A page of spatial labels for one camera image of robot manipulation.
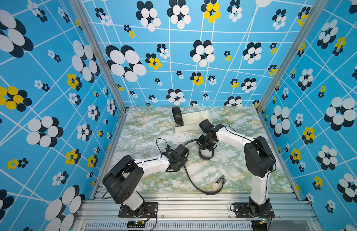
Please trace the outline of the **long black leather belt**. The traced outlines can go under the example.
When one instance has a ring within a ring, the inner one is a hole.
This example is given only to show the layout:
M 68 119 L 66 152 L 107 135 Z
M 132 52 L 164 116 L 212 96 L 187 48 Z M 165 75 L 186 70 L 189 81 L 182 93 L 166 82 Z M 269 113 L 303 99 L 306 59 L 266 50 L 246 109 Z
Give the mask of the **long black leather belt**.
M 177 127 L 184 125 L 181 109 L 178 106 L 172 107 L 172 115 Z

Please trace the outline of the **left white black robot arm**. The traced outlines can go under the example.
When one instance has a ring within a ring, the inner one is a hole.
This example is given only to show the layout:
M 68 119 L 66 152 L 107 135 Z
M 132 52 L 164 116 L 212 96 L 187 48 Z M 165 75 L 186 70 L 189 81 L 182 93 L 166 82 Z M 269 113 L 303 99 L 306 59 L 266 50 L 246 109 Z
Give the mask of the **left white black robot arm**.
M 134 159 L 124 156 L 103 178 L 108 197 L 118 205 L 123 204 L 134 217 L 148 212 L 146 201 L 136 190 L 143 177 L 157 172 L 178 172 L 186 162 L 189 149 L 180 144 L 176 149 L 167 149 L 160 155 L 148 159 Z

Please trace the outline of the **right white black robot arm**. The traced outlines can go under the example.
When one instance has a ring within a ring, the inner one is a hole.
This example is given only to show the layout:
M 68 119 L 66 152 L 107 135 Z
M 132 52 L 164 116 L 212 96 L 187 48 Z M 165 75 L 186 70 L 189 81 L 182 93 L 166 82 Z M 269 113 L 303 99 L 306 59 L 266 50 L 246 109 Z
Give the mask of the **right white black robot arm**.
M 270 208 L 269 177 L 277 168 L 276 159 L 266 139 L 262 136 L 254 138 L 242 135 L 222 124 L 214 126 L 207 119 L 202 121 L 199 127 L 203 134 L 196 143 L 201 159 L 213 158 L 218 142 L 224 142 L 244 152 L 246 167 L 252 174 L 248 211 L 251 216 L 260 217 Z

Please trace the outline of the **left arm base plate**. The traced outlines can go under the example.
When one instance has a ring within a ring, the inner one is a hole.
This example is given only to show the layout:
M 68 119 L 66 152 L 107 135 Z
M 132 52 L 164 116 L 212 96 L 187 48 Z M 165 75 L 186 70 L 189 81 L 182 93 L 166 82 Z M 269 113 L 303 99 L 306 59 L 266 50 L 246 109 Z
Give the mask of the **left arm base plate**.
M 122 204 L 118 214 L 119 218 L 156 218 L 158 212 L 157 202 L 143 202 L 136 210 Z

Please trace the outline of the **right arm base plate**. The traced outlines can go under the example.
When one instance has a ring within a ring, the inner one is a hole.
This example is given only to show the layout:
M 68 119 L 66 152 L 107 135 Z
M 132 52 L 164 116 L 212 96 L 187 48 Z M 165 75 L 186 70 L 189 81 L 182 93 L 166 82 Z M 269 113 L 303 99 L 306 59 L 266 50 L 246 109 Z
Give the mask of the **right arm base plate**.
M 232 203 L 230 210 L 235 213 L 236 218 L 274 219 L 274 210 L 270 203 L 257 205 L 252 203 Z

